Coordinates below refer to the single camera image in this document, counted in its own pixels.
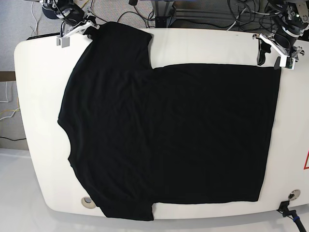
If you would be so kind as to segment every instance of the black fabric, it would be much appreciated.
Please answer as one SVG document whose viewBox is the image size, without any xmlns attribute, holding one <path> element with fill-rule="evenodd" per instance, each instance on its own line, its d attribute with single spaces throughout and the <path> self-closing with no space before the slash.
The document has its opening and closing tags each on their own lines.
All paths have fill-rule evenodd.
<svg viewBox="0 0 309 232">
<path fill-rule="evenodd" d="M 257 201 L 281 70 L 152 69 L 151 38 L 106 23 L 77 62 L 58 123 L 78 180 L 113 218 L 153 220 L 158 202 Z"/>
</svg>

